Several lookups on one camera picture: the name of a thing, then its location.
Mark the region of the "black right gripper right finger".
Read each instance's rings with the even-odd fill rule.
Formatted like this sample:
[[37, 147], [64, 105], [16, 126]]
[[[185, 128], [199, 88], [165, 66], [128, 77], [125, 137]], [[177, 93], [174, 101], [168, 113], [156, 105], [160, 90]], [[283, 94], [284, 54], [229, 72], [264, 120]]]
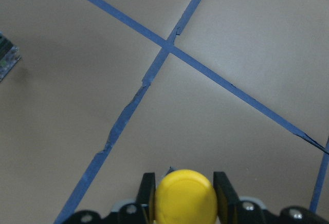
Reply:
[[279, 215], [275, 215], [259, 199], [240, 198], [225, 172], [213, 173], [213, 187], [220, 223], [328, 223], [328, 220], [300, 206], [283, 208]]

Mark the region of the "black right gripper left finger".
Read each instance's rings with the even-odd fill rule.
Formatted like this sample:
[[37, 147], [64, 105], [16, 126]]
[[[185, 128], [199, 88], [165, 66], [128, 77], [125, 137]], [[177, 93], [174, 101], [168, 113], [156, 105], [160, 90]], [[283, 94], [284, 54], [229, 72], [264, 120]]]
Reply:
[[78, 211], [63, 223], [154, 223], [155, 221], [155, 173], [144, 173], [134, 201], [120, 204], [102, 218], [91, 210]]

